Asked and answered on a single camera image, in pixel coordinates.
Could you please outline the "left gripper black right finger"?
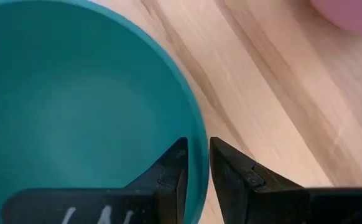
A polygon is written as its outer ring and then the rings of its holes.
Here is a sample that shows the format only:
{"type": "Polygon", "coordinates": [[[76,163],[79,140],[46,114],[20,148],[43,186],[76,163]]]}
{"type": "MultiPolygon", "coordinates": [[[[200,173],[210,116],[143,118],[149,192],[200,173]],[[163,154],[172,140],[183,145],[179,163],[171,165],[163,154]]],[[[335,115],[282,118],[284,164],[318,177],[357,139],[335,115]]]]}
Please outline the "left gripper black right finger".
{"type": "Polygon", "coordinates": [[[362,223],[362,188],[306,188],[218,137],[211,176],[225,223],[362,223]]]}

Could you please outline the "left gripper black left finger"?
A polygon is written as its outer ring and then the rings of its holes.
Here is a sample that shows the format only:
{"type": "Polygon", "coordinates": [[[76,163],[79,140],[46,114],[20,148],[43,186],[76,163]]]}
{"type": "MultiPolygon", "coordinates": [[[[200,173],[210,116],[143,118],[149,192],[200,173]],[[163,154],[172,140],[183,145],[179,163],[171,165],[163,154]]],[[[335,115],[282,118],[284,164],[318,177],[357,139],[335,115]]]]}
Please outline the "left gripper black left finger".
{"type": "Polygon", "coordinates": [[[3,223],[181,224],[188,141],[180,138],[135,180],[118,189],[26,189],[2,205],[3,223]]]}

